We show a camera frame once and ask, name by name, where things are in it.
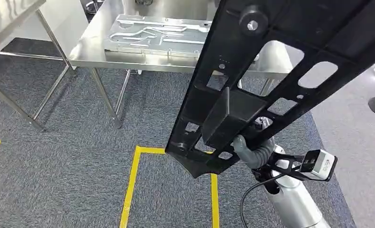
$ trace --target robotic arm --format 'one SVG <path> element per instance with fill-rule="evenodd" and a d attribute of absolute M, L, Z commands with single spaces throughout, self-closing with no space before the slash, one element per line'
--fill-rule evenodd
<path fill-rule="evenodd" d="M 268 120 L 263 119 L 262 121 L 263 128 L 267 127 Z M 292 176 L 302 174 L 316 180 L 325 181 L 329 179 L 333 173 L 334 166 L 337 162 L 336 157 L 323 150 L 318 150 L 317 156 L 314 151 L 310 151 L 303 156 L 304 159 L 301 165 L 294 167 L 288 160 L 276 161 L 275 159 L 270 159 L 268 161 L 267 158 L 277 158 L 285 155 L 284 149 L 274 144 L 273 138 L 264 142 L 256 150 L 251 151 L 247 148 L 244 137 L 238 135 L 234 139 L 233 147 L 239 158 L 252 169 L 252 173 L 260 182 L 250 187 L 241 200 L 240 214 L 245 228 L 247 224 L 243 212 L 244 200 L 250 191 L 262 185 L 267 197 L 272 202 L 277 213 L 280 215 L 281 221 L 286 227 L 330 228 L 302 181 Z M 291 173 L 281 173 L 273 170 L 273 165 L 283 170 L 287 170 L 288 167 L 291 166 L 293 171 L 291 171 Z"/>
<path fill-rule="evenodd" d="M 240 79 L 273 40 L 304 58 L 268 95 L 242 90 Z M 299 85 L 320 62 L 338 69 L 317 87 Z M 337 158 L 323 150 L 284 154 L 272 138 L 374 63 L 375 0 L 221 0 L 165 151 L 194 178 L 220 174 L 242 159 L 288 227 L 328 227 L 301 181 L 329 181 Z M 227 77 L 221 90 L 207 86 L 214 71 Z M 282 98 L 295 106 L 271 111 Z M 197 130 L 188 130 L 191 124 Z M 195 148 L 200 138 L 212 154 Z"/>

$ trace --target metal plate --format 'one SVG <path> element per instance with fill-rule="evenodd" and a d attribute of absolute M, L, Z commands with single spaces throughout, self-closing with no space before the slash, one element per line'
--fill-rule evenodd
<path fill-rule="evenodd" d="M 110 51 L 198 58 L 211 21 L 119 15 L 104 40 Z"/>

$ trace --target metal table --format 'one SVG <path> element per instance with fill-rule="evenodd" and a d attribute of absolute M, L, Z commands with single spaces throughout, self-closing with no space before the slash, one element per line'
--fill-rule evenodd
<path fill-rule="evenodd" d="M 130 76 L 130 70 L 122 86 L 116 108 L 113 108 L 96 68 L 124 68 L 167 72 L 190 72 L 196 67 L 197 59 L 188 57 L 172 57 L 149 54 L 135 54 L 105 51 L 103 40 L 119 14 L 155 16 L 174 19 L 212 20 L 216 12 L 214 0 L 154 0 L 150 6 L 136 5 L 134 0 L 106 0 L 76 47 L 70 54 L 73 66 L 88 67 L 96 82 L 109 114 L 120 127 L 117 117 L 122 97 Z M 259 56 L 259 61 L 248 69 L 248 74 L 267 78 L 263 91 L 272 86 L 274 79 L 283 79 L 292 70 L 285 45 L 271 43 Z"/>
<path fill-rule="evenodd" d="M 73 69 L 71 68 L 69 60 L 67 59 L 61 47 L 59 46 L 59 43 L 57 42 L 55 35 L 53 34 L 44 16 L 39 10 L 39 7 L 42 4 L 44 4 L 45 1 L 46 0 L 6 0 L 6 1 L 0 0 L 0 43 L 4 39 L 6 39 L 17 26 L 21 25 L 28 18 L 29 15 L 31 15 L 32 13 L 36 13 L 38 19 L 44 26 L 47 34 L 49 35 L 52 42 L 55 44 L 57 50 L 59 51 L 61 57 L 23 54 L 23 53 L 10 53 L 10 52 L 1 52 L 1 51 L 0 51 L 0 55 L 50 59 L 50 60 L 64 61 L 66 64 L 66 67 L 61 72 L 59 77 L 56 79 L 56 81 L 54 82 L 54 84 L 52 85 L 47 95 L 44 97 L 38 109 L 35 111 L 33 115 L 27 114 L 21 107 L 19 107 L 12 99 L 10 99 L 7 95 L 5 95 L 0 90 L 0 99 L 2 99 L 8 105 L 10 105 L 16 112 L 18 112 L 24 119 L 26 119 L 28 123 L 32 124 L 34 127 L 36 127 L 38 130 L 41 130 L 41 131 L 44 130 L 44 128 L 36 121 L 36 119 L 38 118 L 42 109 L 47 104 L 49 98 L 52 96 L 53 92 L 59 85 L 60 81 L 63 79 L 64 75 L 66 73 L 70 73 L 74 75 L 74 72 L 73 72 Z"/>

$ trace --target gray carpet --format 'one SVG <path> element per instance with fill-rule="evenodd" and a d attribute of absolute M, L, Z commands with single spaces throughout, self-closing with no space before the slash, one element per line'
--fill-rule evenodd
<path fill-rule="evenodd" d="M 5 51 L 55 54 L 43 41 L 16 39 Z M 63 64 L 0 56 L 0 87 L 28 112 L 37 108 Z M 89 71 L 67 77 L 39 121 L 37 132 L 0 101 L 0 228 L 119 227 L 136 145 L 164 147 L 190 74 L 143 72 L 132 76 L 116 129 Z M 115 102 L 124 70 L 100 69 Z M 246 77 L 248 89 L 260 81 Z M 276 136 L 287 152 L 322 147 L 306 114 Z M 242 227 L 239 200 L 255 180 L 242 163 L 218 176 L 220 226 Z M 307 182 L 331 227 L 355 227 L 336 178 Z M 283 227 L 261 190 L 246 200 L 249 227 Z M 142 154 L 128 227 L 212 227 L 210 177 L 192 179 L 166 155 Z"/>

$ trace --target bracket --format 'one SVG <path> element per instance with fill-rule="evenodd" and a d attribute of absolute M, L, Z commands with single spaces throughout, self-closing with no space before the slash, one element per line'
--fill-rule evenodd
<path fill-rule="evenodd" d="M 304 58 L 267 96 L 237 87 L 262 47 L 277 40 L 301 50 Z M 316 88 L 298 84 L 314 65 L 330 62 L 338 69 Z M 237 134 L 256 148 L 375 63 L 375 0 L 222 0 L 211 25 L 166 153 L 194 177 L 220 174 L 239 157 L 231 142 Z M 218 91 L 207 87 L 213 71 L 228 77 Z M 278 99 L 296 102 L 285 114 L 269 111 Z M 254 121 L 272 124 L 253 131 Z M 196 131 L 187 131 L 192 123 Z M 203 137 L 215 148 L 207 154 L 195 148 Z M 222 152 L 232 154 L 220 158 Z"/>

